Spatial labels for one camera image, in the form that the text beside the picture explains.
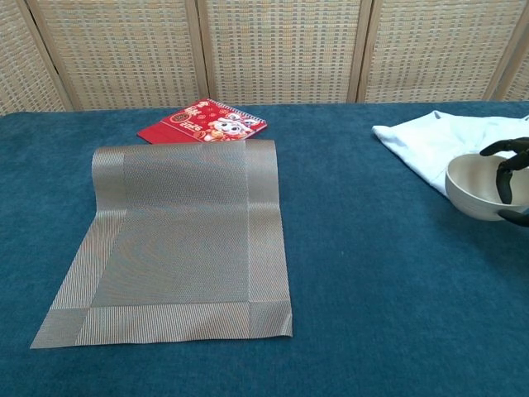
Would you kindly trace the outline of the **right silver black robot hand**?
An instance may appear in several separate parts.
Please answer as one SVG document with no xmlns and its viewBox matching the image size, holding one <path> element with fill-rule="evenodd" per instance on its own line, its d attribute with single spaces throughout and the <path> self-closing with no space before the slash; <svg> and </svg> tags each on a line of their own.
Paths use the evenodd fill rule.
<svg viewBox="0 0 529 397">
<path fill-rule="evenodd" d="M 495 141 L 483 148 L 481 156 L 491 156 L 500 151 L 512 151 L 515 155 L 499 163 L 496 171 L 496 188 L 499 198 L 504 204 L 512 203 L 511 179 L 514 171 L 528 167 L 528 138 L 518 137 L 514 139 Z"/>
</svg>

